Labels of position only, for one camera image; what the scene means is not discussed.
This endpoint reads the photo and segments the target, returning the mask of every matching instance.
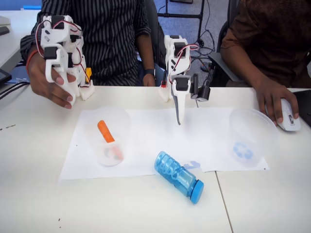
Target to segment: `robotic hand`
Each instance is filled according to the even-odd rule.
[[[191,99],[207,101],[210,88],[208,86],[199,87],[197,74],[194,74],[193,78],[186,75],[191,65],[190,50],[195,50],[194,47],[198,48],[197,45],[189,45],[186,39],[177,35],[166,35],[164,44],[168,81],[162,81],[160,95],[166,102],[174,99],[177,122],[181,125],[185,115],[186,96],[191,93]]]
[[[70,16],[43,17],[42,23],[44,27],[41,31],[41,47],[46,60],[47,81],[54,82],[52,79],[52,68],[54,68],[65,82],[60,87],[70,93],[73,98],[71,105],[80,95],[83,100],[87,100],[94,93],[95,88],[90,79],[91,69],[86,68],[85,57],[82,53],[84,41],[81,27],[74,24]],[[67,73],[75,76],[76,81],[69,83]]]

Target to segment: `black chair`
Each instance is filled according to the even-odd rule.
[[[234,82],[242,82],[242,80],[236,76],[224,63],[220,55],[220,46],[222,44],[223,38],[225,37],[230,25],[233,23],[235,17],[238,15],[240,10],[240,0],[229,0],[227,22],[223,25],[220,30],[218,37],[218,45],[216,52],[212,52],[208,57],[212,61],[214,67],[213,80],[210,86],[226,86],[229,79]],[[311,62],[311,52],[307,56],[306,64]]]
[[[161,68],[166,69],[166,48],[164,45],[164,33],[158,21],[154,0],[145,0],[145,7],[149,28],[151,30],[151,41],[154,51],[155,63],[158,64]]]

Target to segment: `paper sheet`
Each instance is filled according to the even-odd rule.
[[[90,122],[99,111],[104,114],[105,108],[81,112],[60,179],[153,175],[160,151],[167,152],[183,166],[200,167],[204,172],[269,169],[264,159],[255,167],[246,167],[228,154],[230,108],[186,109],[180,126],[174,109],[126,110],[131,118],[131,131],[125,160],[113,167],[103,166],[92,154],[99,150],[89,142],[95,136],[86,135],[84,130],[85,122]]]

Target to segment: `blue bottle cap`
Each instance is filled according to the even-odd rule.
[[[203,188],[204,188],[204,183],[200,180],[197,181],[197,183],[194,186],[194,189],[192,191],[190,200],[192,201],[193,204],[198,203],[201,194],[203,192]]]

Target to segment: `transparent cup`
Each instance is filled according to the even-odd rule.
[[[233,110],[229,124],[229,154],[246,166],[258,164],[278,137],[272,120],[254,109]]]
[[[100,120],[106,123],[114,142],[107,143],[104,139],[97,127]],[[89,143],[98,163],[103,166],[115,166],[126,158],[131,120],[124,109],[104,107],[95,110],[91,114],[88,126]]]

